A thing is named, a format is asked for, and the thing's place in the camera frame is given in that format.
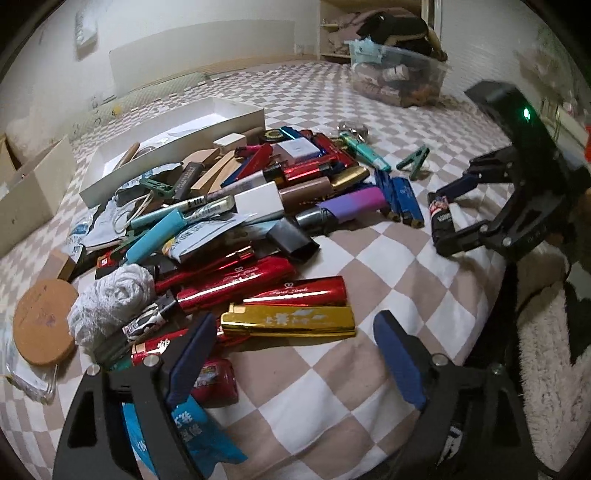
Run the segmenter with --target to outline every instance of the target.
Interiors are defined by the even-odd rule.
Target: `pink and white checkered fabric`
[[[372,145],[394,165],[422,144],[431,149],[422,180],[413,183],[427,226],[415,230],[364,216],[319,236],[318,257],[301,269],[307,278],[342,275],[358,326],[356,337],[310,344],[253,339],[229,354],[239,403],[210,410],[248,456],[218,465],[212,478],[329,480],[354,478],[397,450],[417,412],[400,396],[376,347],[372,322],[390,309],[431,352],[463,362],[492,308],[504,272],[502,258],[484,248],[452,259],[430,239],[427,192],[459,176],[470,158],[508,144],[499,128],[468,103],[444,98],[437,108],[401,109],[366,99],[349,86],[349,67],[310,63],[264,73],[238,73],[171,95],[114,119],[73,142],[77,172],[56,217],[0,261],[0,304],[11,314],[52,247],[66,238],[83,208],[77,192],[86,158],[102,142],[159,113],[208,96],[263,106],[267,127],[292,125],[334,131],[337,121],[366,123]],[[499,212],[510,193],[480,186],[452,206],[458,227]],[[53,403],[0,385],[0,426],[36,477],[49,480],[64,418],[90,358],[78,352],[62,368]],[[143,469],[146,478],[153,475]]]

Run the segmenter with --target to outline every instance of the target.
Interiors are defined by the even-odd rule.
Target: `small white box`
[[[246,137],[242,134],[229,134],[218,138],[213,145],[220,149],[222,155],[225,155],[232,150],[236,150],[237,147],[246,147]]]
[[[273,146],[273,153],[281,157],[281,161],[293,165],[320,155],[320,150],[307,138],[295,138],[279,142]]]
[[[234,201],[238,213],[253,215],[243,225],[266,222],[284,215],[281,196],[274,181],[239,193]]]

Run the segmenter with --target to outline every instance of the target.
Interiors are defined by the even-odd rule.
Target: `plastic container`
[[[12,340],[11,322],[0,325],[0,381],[9,381],[32,400],[49,404],[56,393],[57,365],[36,367],[18,353]]]
[[[362,95],[389,105],[434,105],[449,69],[444,63],[370,40],[349,42],[351,82]]]

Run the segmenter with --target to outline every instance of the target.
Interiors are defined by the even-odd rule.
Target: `wooden stick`
[[[115,166],[115,170],[117,170],[117,168],[119,168],[119,167],[122,167],[129,160],[131,160],[134,157],[134,155],[138,152],[138,150],[139,150],[139,142],[136,142],[129,148],[129,150],[127,152],[125,152],[125,155],[123,155],[123,157],[121,157],[121,160],[119,160],[119,162]]]

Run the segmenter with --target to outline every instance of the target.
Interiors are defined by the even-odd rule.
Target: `red metallic tube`
[[[202,266],[194,268],[188,266],[181,267],[178,271],[172,273],[163,280],[156,282],[154,288],[156,294],[160,295],[171,287],[198,280],[200,277],[203,278],[206,275],[220,273],[230,267],[245,265],[254,260],[255,253],[252,247],[245,247]]]
[[[273,155],[273,147],[270,144],[264,144],[253,156],[250,160],[248,160],[248,164],[244,167],[241,172],[236,176],[236,180],[243,179],[244,177],[248,177],[252,175],[254,172],[262,170],[265,168],[269,162],[271,161],[271,155]]]
[[[310,307],[317,305],[347,305],[347,290],[343,277],[314,278],[287,282],[242,301],[245,305],[290,305]]]
[[[345,168],[350,167],[351,165],[356,165],[357,162],[346,152],[343,152],[339,147],[337,147],[332,140],[328,138],[326,135],[318,133],[315,134],[312,139],[312,143],[319,148],[323,148],[327,155],[335,155]]]
[[[177,301],[185,313],[192,313],[225,301],[241,300],[295,273],[285,258],[272,255],[251,267],[237,267],[234,272],[184,288],[178,293]]]
[[[168,348],[171,340],[182,337],[189,329],[178,330],[167,333],[158,338],[152,338],[144,343],[139,343],[131,347],[131,363],[139,365],[148,355],[162,355]]]

